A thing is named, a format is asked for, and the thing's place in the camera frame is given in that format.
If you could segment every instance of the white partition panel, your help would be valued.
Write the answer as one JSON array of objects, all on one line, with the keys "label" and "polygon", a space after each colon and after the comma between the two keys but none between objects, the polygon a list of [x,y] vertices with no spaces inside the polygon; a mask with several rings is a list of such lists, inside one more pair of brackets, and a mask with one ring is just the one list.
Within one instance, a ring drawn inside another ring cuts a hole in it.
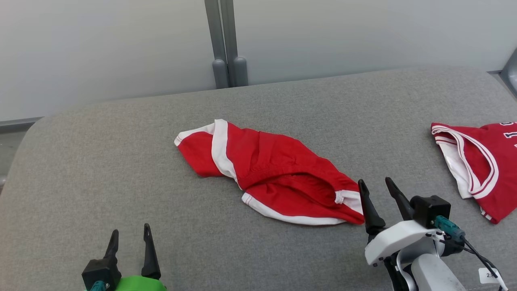
[{"label": "white partition panel", "polygon": [[215,88],[202,0],[2,0],[0,122]]},{"label": "white partition panel", "polygon": [[515,0],[234,0],[250,84],[418,65],[501,70]]}]

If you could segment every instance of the sticker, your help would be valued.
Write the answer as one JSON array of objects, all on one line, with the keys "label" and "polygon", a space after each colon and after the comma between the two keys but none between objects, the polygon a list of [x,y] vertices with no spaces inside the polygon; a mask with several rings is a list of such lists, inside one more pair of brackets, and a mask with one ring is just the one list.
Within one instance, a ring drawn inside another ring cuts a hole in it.
[{"label": "sticker", "polygon": [[[492,268],[492,270],[494,270],[497,276],[500,277],[497,269]],[[499,284],[497,278],[494,278],[487,268],[479,268],[479,281],[481,284]]]}]

